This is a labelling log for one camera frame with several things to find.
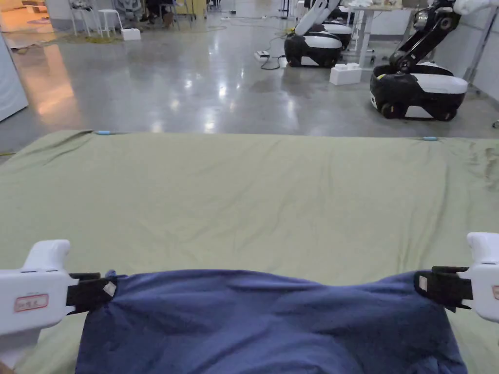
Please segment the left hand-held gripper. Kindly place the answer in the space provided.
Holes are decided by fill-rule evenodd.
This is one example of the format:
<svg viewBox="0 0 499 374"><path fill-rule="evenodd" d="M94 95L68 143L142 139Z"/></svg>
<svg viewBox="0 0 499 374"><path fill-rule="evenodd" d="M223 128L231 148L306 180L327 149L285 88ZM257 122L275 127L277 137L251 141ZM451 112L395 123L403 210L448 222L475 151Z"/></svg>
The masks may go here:
<svg viewBox="0 0 499 374"><path fill-rule="evenodd" d="M68 240L40 241L21 268L1 270L0 360L6 368L14 368L36 346L42 329L68 314L93 311L114 297L117 276L69 275L64 261L70 248Z"/></svg>

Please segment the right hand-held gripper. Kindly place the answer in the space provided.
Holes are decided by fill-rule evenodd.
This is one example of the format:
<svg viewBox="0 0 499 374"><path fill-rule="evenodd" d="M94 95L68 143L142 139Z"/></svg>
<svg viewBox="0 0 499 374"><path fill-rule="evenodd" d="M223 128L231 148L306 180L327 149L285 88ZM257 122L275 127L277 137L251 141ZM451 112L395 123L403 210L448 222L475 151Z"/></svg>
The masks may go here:
<svg viewBox="0 0 499 374"><path fill-rule="evenodd" d="M415 291L451 312L471 310L484 320L499 320L499 235L467 234L473 264L469 267L433 266L413 276Z"/></svg>

